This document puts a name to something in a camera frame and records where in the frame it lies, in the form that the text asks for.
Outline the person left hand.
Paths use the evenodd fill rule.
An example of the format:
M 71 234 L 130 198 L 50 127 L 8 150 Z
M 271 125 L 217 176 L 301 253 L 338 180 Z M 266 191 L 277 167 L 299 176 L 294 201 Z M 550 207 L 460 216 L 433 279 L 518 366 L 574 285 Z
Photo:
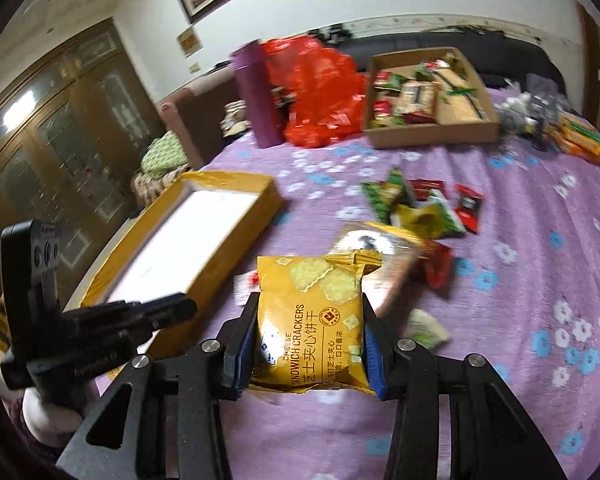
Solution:
M 90 406 L 66 408 L 43 399 L 35 388 L 24 390 L 22 416 L 32 437 L 50 448 L 64 448 L 81 426 Z

